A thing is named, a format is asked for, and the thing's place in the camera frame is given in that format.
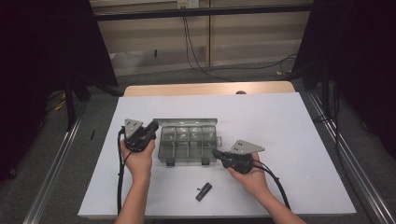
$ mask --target metal bracket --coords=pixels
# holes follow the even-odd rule
[[[254,145],[244,140],[237,140],[230,148],[229,152],[237,155],[247,155],[253,152],[259,152],[264,150],[264,147]]]
[[[142,121],[138,121],[138,120],[134,120],[134,119],[126,119],[125,120],[125,137],[129,138],[132,135],[134,135],[134,133],[139,130],[140,127],[142,127],[143,122]]]

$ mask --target wall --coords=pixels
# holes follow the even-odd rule
[[[304,4],[312,0],[201,0],[199,3],[200,7],[250,7]],[[91,0],[91,4],[95,13],[177,8],[177,1],[166,0],[133,3]],[[247,63],[276,61],[297,52],[308,16],[309,12],[291,12],[189,17],[188,25],[191,42],[205,51],[206,65],[241,60]],[[109,53],[186,48],[182,18],[99,21],[99,27]],[[231,54],[235,49],[241,53]]]

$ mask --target forearm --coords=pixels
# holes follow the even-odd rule
[[[305,223],[281,203],[271,192],[263,193],[256,198],[276,224]]]
[[[149,177],[134,181],[126,196],[116,223],[144,223],[148,193]]]

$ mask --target finger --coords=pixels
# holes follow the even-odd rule
[[[154,151],[154,148],[155,148],[155,141],[150,140],[148,142],[148,145],[146,146],[145,153],[148,153],[149,155],[151,155],[152,152]]]
[[[239,179],[241,178],[241,174],[239,174],[237,171],[235,171],[235,169],[228,167],[227,168],[228,172],[230,173],[230,175],[239,181]]]
[[[260,161],[259,153],[253,152],[253,153],[251,154],[251,156],[253,157],[253,160],[254,160],[254,161]]]
[[[128,156],[130,150],[125,146],[124,139],[120,141],[120,147],[121,147],[122,157],[125,158],[126,156]]]

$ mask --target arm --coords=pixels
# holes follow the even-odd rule
[[[120,146],[122,157],[126,158],[130,150],[125,146],[123,140],[120,142]],[[144,223],[151,178],[151,154],[154,148],[155,142],[151,140],[143,152],[131,154],[126,161],[126,166],[132,174],[133,183],[116,219],[116,224]]]
[[[252,156],[253,160],[260,160],[259,154],[253,153]],[[238,180],[244,186],[247,192],[259,201],[275,223],[304,223],[271,193],[265,179],[264,171],[253,168],[245,175],[236,172],[233,168],[228,168],[228,171],[234,179]]]

